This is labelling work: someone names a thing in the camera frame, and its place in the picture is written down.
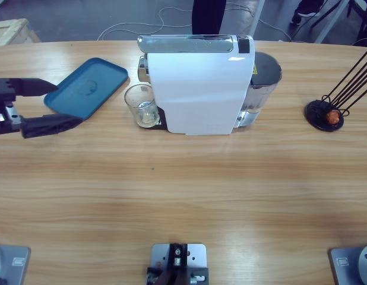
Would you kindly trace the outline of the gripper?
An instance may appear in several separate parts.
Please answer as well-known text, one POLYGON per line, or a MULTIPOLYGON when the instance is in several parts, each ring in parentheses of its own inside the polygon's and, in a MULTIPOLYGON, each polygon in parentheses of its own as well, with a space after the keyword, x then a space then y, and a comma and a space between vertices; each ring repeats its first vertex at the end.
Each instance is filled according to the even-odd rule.
POLYGON ((36 118, 20 116, 14 106, 16 96, 42 96, 58 89, 39 78, 0 78, 0 135, 20 132, 23 138, 54 135, 75 128, 83 119, 66 114, 43 115, 36 118))

